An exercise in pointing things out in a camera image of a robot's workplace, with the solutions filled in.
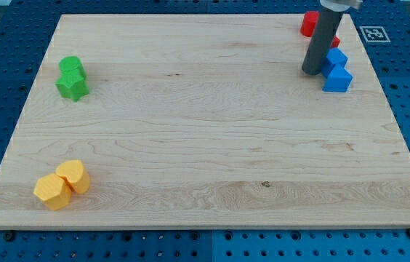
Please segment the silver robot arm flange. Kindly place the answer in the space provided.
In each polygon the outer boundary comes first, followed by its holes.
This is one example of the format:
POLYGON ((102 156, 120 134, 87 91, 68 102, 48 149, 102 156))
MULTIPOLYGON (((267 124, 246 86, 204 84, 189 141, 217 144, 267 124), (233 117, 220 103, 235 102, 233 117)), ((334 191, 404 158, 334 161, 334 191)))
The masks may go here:
POLYGON ((344 12, 349 8, 359 9, 362 0, 320 0, 320 4, 334 12, 344 12))

